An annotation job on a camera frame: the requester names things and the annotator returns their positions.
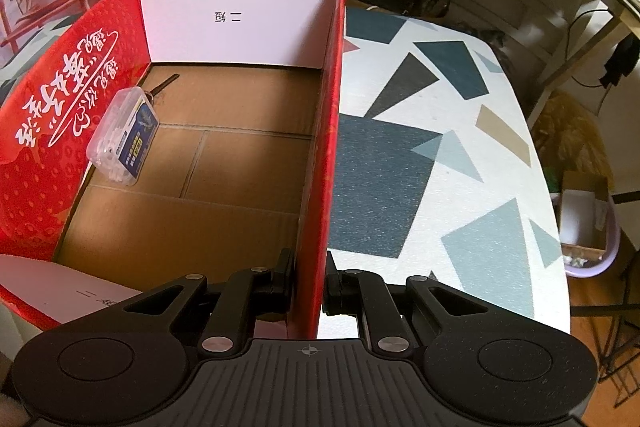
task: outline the silver screw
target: silver screw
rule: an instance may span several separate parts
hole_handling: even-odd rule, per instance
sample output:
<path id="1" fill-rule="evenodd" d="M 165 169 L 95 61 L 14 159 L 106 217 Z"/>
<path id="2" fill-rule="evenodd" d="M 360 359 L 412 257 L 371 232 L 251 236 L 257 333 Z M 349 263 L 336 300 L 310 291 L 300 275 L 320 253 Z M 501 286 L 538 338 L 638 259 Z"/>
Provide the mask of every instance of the silver screw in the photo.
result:
<path id="1" fill-rule="evenodd" d="M 385 337 L 378 341 L 378 347 L 391 353 L 402 353 L 409 347 L 409 341 L 402 337 Z"/>
<path id="2" fill-rule="evenodd" d="M 202 349 L 213 353 L 224 353 L 234 347 L 234 341 L 226 337 L 209 337 L 202 341 Z"/>

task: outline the geometric pattern tablecloth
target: geometric pattern tablecloth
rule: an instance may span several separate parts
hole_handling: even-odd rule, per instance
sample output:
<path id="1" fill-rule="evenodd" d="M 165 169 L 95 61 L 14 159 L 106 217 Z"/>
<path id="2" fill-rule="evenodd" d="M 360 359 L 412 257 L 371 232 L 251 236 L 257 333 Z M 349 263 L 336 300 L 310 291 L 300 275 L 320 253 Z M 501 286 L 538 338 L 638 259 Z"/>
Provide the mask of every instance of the geometric pattern tablecloth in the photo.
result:
<path id="1" fill-rule="evenodd" d="M 339 269 L 441 282 L 569 331 L 554 211 L 490 47 L 347 8 L 330 249 Z M 323 317 L 320 335 L 354 334 Z"/>

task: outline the pink triangle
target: pink triangle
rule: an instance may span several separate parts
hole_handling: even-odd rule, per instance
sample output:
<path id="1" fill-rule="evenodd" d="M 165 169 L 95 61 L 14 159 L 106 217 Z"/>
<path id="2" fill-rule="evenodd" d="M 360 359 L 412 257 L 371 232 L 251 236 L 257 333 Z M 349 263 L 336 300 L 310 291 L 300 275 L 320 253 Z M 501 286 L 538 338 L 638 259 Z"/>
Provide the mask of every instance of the pink triangle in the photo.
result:
<path id="1" fill-rule="evenodd" d="M 343 53 L 347 53 L 347 52 L 353 52 L 356 50 L 359 50 L 360 48 L 357 47 L 355 44 L 353 44 L 353 42 L 349 42 L 347 39 L 343 39 L 343 43 L 342 43 L 342 52 Z"/>

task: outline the small cardboard box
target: small cardboard box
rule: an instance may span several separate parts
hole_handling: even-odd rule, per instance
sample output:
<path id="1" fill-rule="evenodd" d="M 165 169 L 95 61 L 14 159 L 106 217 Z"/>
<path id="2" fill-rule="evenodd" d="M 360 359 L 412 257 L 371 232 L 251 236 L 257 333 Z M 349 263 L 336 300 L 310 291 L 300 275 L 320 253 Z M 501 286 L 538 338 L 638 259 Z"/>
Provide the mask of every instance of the small cardboard box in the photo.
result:
<path id="1" fill-rule="evenodd" d="M 344 0 L 101 0 L 0 108 L 0 299 L 46 329 L 292 248 L 288 334 L 313 338 L 343 28 Z M 138 182 L 85 175 L 114 94 L 174 73 Z"/>
<path id="2" fill-rule="evenodd" d="M 559 207 L 562 253 L 599 261 L 607 246 L 607 179 L 584 172 L 564 173 Z"/>

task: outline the yellow plastic bag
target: yellow plastic bag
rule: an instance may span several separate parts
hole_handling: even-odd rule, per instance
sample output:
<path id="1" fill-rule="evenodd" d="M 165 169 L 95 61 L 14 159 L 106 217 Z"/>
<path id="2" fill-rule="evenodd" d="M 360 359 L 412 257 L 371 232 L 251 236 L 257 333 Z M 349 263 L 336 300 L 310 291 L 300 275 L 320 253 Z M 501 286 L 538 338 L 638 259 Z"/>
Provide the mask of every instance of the yellow plastic bag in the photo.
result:
<path id="1" fill-rule="evenodd" d="M 564 171 L 606 176 L 614 190 L 613 172 L 593 115 L 571 95 L 556 90 L 531 130 L 533 144 L 543 168 L 558 180 Z"/>

